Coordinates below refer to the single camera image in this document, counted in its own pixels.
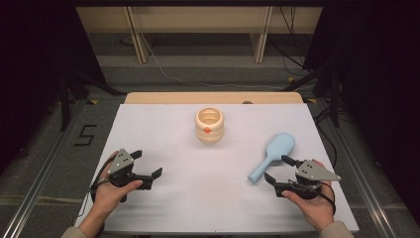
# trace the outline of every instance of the white tabletop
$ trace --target white tabletop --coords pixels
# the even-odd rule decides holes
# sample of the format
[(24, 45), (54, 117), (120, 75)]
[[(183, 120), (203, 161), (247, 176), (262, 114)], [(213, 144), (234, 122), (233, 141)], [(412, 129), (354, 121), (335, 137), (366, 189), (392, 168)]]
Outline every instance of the white tabletop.
[[(225, 134), (216, 144), (200, 142), (194, 118), (204, 107), (225, 116)], [(333, 172), (306, 104), (144, 104), (121, 105), (96, 173), (121, 148), (143, 151), (133, 172), (149, 176), (163, 168), (152, 190), (128, 195), (106, 221), (105, 230), (130, 234), (285, 234), (313, 231), (299, 208), (275, 196), (261, 178), (248, 174), (265, 159), (265, 147), (277, 134), (295, 139), (289, 156), (317, 159)], [(296, 180), (296, 168), (280, 163), (267, 172), (277, 181)], [(335, 218), (358, 231), (340, 184)]]

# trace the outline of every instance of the light blue toy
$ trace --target light blue toy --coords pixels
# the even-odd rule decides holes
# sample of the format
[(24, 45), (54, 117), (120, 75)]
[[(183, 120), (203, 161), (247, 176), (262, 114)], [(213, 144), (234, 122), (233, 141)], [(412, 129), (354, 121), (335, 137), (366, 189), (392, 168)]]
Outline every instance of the light blue toy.
[(274, 161), (281, 161), (281, 156), (287, 156), (294, 147), (294, 138), (288, 133), (279, 133), (266, 146), (266, 158), (248, 176), (252, 183), (257, 183), (269, 164)]

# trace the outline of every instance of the hand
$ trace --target hand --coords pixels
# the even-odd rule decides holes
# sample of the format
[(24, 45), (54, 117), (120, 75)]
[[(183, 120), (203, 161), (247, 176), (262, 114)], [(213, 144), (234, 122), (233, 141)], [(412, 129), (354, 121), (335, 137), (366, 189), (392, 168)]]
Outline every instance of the hand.
[[(117, 155), (117, 153), (114, 152), (110, 158)], [(111, 163), (105, 167), (100, 178), (108, 178), (107, 172), (110, 166)], [(93, 202), (92, 208), (81, 222), (79, 229), (87, 237), (95, 237), (106, 218), (120, 203), (121, 198), (142, 184), (141, 180), (134, 180), (123, 187), (117, 187), (111, 182), (100, 184), (96, 189), (95, 202)]]
[[(319, 166), (325, 168), (322, 163), (315, 160), (313, 161)], [(331, 182), (329, 180), (323, 180), (322, 182), (327, 185), (322, 184), (321, 192), (330, 199), (334, 200), (334, 192), (330, 187), (328, 187), (328, 185), (331, 186)], [(285, 190), (281, 194), (300, 208), (308, 223), (311, 224), (318, 232), (321, 232), (321, 230), (327, 225), (334, 222), (333, 206), (325, 198), (317, 196), (313, 199), (305, 200), (289, 190)]]

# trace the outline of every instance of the gray floor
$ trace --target gray floor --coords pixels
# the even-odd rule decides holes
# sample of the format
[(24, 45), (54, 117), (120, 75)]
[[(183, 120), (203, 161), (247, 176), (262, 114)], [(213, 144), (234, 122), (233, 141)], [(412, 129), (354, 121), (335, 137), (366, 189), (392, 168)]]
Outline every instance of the gray floor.
[[(109, 85), (123, 91), (273, 91), (288, 85), (290, 76), (299, 78), (295, 73), (307, 73), (290, 60), (283, 60), (270, 44), (265, 49), (263, 63), (254, 63), (251, 43), (245, 35), (158, 35), (153, 50), (159, 64), (153, 58), (146, 64), (137, 64), (133, 47), (127, 46), (130, 44), (127, 35), (91, 34), (89, 37)], [(272, 38), (278, 44), (281, 42), (277, 36)], [(309, 41), (310, 36), (300, 36), (293, 44), (307, 48)], [(283, 44), (281, 48), (298, 61), (301, 60), (299, 56), (305, 54), (304, 49), (290, 45)], [(303, 97), (312, 97), (313, 83), (301, 87), (299, 92)], [(13, 222), (24, 198), (34, 190), (34, 181), (40, 172), (46, 179), (41, 185), (36, 184), (39, 193), (35, 194), (34, 206), (22, 221), (20, 237), (59, 237), (78, 215), (118, 106), (124, 102), (122, 96), (110, 96), (92, 86), (87, 88), (89, 100), (78, 100), (71, 105), (72, 121), (68, 129), (59, 132), (60, 108), (58, 102), (54, 103), (52, 115), (46, 116), (30, 143), (25, 145), (29, 155), (17, 157), (0, 176), (2, 234), (8, 223)], [(324, 98), (316, 98), (316, 103), (307, 105), (315, 116), (328, 104)], [(351, 115), (343, 112), (340, 118), (340, 129), (334, 128), (329, 119), (320, 125), (338, 151), (335, 171), (343, 178), (341, 186), (361, 229), (355, 236), (380, 237), (383, 228), (377, 224), (378, 220), (373, 216), (375, 211), (369, 208), (361, 190), (361, 176), (350, 169), (350, 160), (359, 165), (361, 175), (368, 183), (367, 193), (377, 201), (378, 210), (385, 214), (388, 222), (385, 226), (389, 227), (385, 228), (385, 233), (391, 231), (388, 237), (420, 237), (419, 226), (380, 167), (374, 164), (374, 157)], [(90, 146), (76, 146), (89, 141), (89, 138), (79, 137), (85, 125), (95, 125), (85, 129), (85, 134), (94, 135), (94, 138)], [(332, 144), (325, 137), (321, 138), (333, 160)], [(104, 237), (127, 236), (105, 234)], [(317, 234), (281, 237), (309, 238), (317, 237)]]

